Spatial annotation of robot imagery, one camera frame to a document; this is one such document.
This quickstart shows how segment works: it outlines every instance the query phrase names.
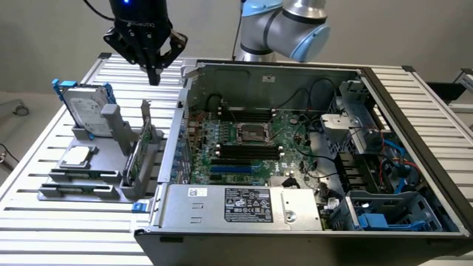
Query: white wall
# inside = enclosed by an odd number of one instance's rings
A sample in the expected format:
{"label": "white wall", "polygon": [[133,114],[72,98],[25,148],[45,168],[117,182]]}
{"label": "white wall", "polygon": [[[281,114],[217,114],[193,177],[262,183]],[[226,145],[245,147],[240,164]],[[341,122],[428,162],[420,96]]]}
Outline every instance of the white wall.
{"label": "white wall", "polygon": [[[108,0],[91,0],[112,15]],[[185,33],[184,55],[229,57],[238,0],[168,0]],[[328,0],[332,37],[317,61],[413,65],[429,80],[473,67],[472,0]],[[0,90],[51,92],[53,78],[81,79],[111,22],[80,0],[0,0]]]}

